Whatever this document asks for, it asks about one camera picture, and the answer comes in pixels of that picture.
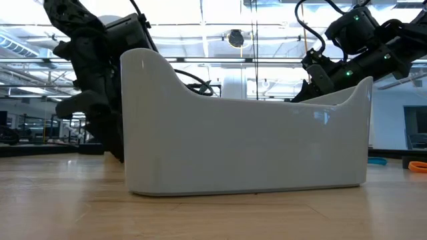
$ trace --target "desk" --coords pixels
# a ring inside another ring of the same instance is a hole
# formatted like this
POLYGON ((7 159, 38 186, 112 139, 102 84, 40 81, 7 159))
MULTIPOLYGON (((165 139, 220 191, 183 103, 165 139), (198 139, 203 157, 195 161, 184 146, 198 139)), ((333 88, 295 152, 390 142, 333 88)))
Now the desk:
POLYGON ((102 156, 0 159, 0 239, 425 239, 427 174, 370 165, 362 187, 132 195, 102 156))

